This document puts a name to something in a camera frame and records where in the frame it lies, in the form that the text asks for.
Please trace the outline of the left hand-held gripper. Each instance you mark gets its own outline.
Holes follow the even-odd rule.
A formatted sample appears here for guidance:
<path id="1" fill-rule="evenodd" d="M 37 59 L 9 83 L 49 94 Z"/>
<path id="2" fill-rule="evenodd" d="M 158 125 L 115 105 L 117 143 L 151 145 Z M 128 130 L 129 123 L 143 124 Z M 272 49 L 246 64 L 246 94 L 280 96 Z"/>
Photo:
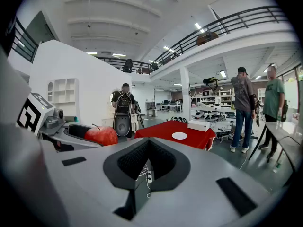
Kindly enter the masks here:
<path id="1" fill-rule="evenodd" d="M 58 152 L 73 151 L 73 148 L 101 147 L 93 141 L 86 140 L 89 126 L 69 124 L 64 126 L 63 110 L 53 106 L 39 93 L 31 92 L 26 99 L 16 125 L 34 133 L 38 139 L 53 143 Z"/>

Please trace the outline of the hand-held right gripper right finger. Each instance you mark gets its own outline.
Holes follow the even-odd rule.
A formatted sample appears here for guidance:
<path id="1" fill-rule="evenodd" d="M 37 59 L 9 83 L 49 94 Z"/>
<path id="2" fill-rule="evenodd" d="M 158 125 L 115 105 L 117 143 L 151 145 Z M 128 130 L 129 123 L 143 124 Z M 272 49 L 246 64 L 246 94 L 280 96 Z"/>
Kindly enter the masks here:
<path id="1" fill-rule="evenodd" d="M 153 192 L 136 215 L 141 227 L 252 227 L 262 221 L 281 199 L 220 156 L 174 141 L 161 143 L 183 153 L 190 161 L 187 178 L 174 190 Z M 216 180 L 230 177 L 257 205 L 241 217 Z"/>

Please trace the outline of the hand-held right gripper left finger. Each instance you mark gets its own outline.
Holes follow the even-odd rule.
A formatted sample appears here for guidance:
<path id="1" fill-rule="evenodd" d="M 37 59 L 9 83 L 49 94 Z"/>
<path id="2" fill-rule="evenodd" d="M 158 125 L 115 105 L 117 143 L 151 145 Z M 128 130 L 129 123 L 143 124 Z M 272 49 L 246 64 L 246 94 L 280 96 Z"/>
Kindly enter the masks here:
<path id="1" fill-rule="evenodd" d="M 67 227 L 148 227 L 147 218 L 136 215 L 127 220 L 114 213 L 126 204 L 128 190 L 113 186 L 104 173 L 106 158 L 116 152 L 132 150 L 147 140 L 58 153 L 51 142 L 42 141 L 44 163 L 52 186 L 61 201 Z"/>

